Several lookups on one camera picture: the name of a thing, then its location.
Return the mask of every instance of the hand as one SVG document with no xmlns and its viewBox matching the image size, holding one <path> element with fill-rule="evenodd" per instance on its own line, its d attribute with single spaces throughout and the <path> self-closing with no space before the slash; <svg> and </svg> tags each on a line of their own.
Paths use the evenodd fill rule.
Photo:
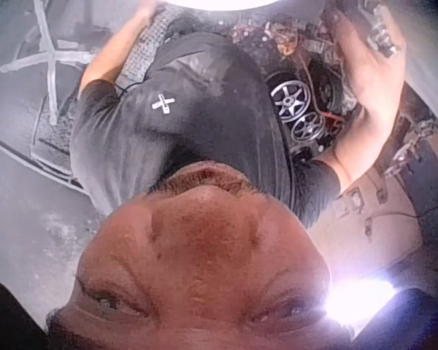
<svg viewBox="0 0 438 350">
<path fill-rule="evenodd" d="M 406 42 L 388 8 L 382 9 L 385 24 L 401 52 L 391 58 L 369 49 L 354 25 L 339 11 L 326 18 L 345 57 L 344 69 L 352 91 L 373 121 L 391 132 L 404 86 Z"/>
<path fill-rule="evenodd" d="M 156 0 L 138 0 L 138 10 L 135 17 L 150 22 L 156 12 L 157 4 Z"/>
</svg>

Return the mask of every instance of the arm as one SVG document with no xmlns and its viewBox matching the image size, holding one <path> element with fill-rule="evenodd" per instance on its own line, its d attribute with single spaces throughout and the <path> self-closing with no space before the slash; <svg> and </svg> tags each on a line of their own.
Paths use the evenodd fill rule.
<svg viewBox="0 0 438 350">
<path fill-rule="evenodd" d="M 142 31 L 149 26 L 154 15 L 155 1 L 142 1 L 135 15 L 114 35 L 104 49 L 87 67 L 81 79 L 80 93 L 90 82 L 98 79 L 115 84 L 122 72 L 134 44 Z"/>
<path fill-rule="evenodd" d="M 388 9 L 383 16 L 395 43 L 402 47 L 391 59 L 370 50 L 352 23 L 333 12 L 328 22 L 345 57 L 350 86 L 364 111 L 318 159 L 334 169 L 344 192 L 371 168 L 393 130 L 404 86 L 406 44 Z"/>
</svg>

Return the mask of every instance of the nose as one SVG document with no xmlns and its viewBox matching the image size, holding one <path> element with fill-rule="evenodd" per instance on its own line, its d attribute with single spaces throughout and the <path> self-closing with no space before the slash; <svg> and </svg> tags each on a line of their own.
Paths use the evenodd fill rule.
<svg viewBox="0 0 438 350">
<path fill-rule="evenodd" d="M 250 256 L 258 215 L 247 196 L 203 185 L 161 201 L 151 223 L 155 249 L 163 259 L 229 265 Z"/>
</svg>

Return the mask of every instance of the man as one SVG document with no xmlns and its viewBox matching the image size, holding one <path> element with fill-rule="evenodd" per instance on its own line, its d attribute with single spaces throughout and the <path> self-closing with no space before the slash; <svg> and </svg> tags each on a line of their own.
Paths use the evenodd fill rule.
<svg viewBox="0 0 438 350">
<path fill-rule="evenodd" d="M 267 87 L 225 39 L 161 47 L 146 80 L 114 84 L 149 26 L 153 1 L 84 73 L 72 166 L 109 215 L 84 251 L 68 304 L 49 321 L 57 349 L 326 349 L 330 275 L 305 232 L 376 160 L 404 82 L 402 51 L 372 52 L 338 11 L 326 15 L 365 112 L 336 144 L 292 164 Z"/>
</svg>

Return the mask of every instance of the white light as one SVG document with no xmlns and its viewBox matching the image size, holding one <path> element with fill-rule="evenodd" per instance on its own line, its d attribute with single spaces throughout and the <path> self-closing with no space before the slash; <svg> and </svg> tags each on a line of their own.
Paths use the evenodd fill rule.
<svg viewBox="0 0 438 350">
<path fill-rule="evenodd" d="M 278 0 L 167 0 L 173 5 L 203 9 L 206 11 L 237 11 L 239 9 L 254 9 L 272 4 Z"/>
<path fill-rule="evenodd" d="M 371 319 L 396 294 L 386 281 L 363 280 L 333 288 L 326 302 L 328 316 L 342 325 Z"/>
</svg>

